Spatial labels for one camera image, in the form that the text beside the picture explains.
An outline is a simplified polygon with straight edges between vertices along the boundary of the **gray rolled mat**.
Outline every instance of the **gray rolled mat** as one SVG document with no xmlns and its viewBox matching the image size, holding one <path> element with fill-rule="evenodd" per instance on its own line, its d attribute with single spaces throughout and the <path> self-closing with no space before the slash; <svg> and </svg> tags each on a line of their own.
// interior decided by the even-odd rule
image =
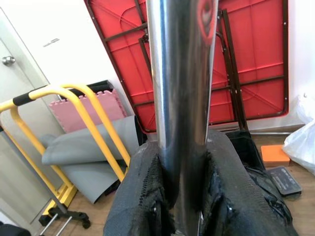
<svg viewBox="0 0 315 236">
<path fill-rule="evenodd" d="M 77 189 L 94 204 L 118 180 L 110 165 L 103 162 L 60 166 Z"/>
<path fill-rule="evenodd" d="M 143 140 L 143 134 L 135 116 L 113 121 L 113 126 L 130 155 L 133 155 Z M 97 126 L 113 156 L 122 159 L 103 124 Z M 69 165 L 104 161 L 106 158 L 88 129 L 67 133 L 48 142 L 43 155 L 44 165 Z"/>
</svg>

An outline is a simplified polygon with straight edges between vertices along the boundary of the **pink foam mat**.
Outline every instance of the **pink foam mat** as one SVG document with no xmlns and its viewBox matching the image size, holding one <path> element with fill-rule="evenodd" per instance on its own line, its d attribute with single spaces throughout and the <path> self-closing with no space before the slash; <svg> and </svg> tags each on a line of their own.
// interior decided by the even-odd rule
<svg viewBox="0 0 315 236">
<path fill-rule="evenodd" d="M 96 96 L 110 120 L 122 119 L 127 116 L 115 89 L 112 92 L 98 92 Z M 101 124 L 89 99 L 86 96 L 79 96 L 79 98 L 90 114 L 94 124 Z M 71 102 L 63 99 L 61 101 L 52 102 L 49 107 L 66 133 L 86 128 L 86 125 Z"/>
</svg>

